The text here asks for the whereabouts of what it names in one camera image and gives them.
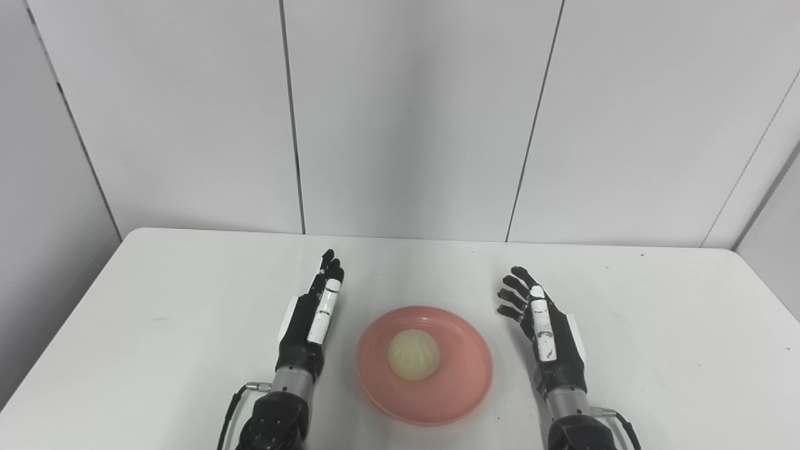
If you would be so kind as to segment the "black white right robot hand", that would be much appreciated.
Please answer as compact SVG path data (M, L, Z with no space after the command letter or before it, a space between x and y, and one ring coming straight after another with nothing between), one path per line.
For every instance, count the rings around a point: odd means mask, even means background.
M502 283L497 297L504 304L498 306L497 312L517 322L531 342L537 392L543 399L560 389L588 393L585 364L568 316L525 267L512 267Z

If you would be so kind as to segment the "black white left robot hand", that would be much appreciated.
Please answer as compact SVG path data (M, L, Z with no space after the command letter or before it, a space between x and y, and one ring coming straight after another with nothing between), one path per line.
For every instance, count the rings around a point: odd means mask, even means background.
M300 369L316 382L324 367L324 343L344 280L342 263L334 249L322 262L307 293L299 296L278 345L275 369Z

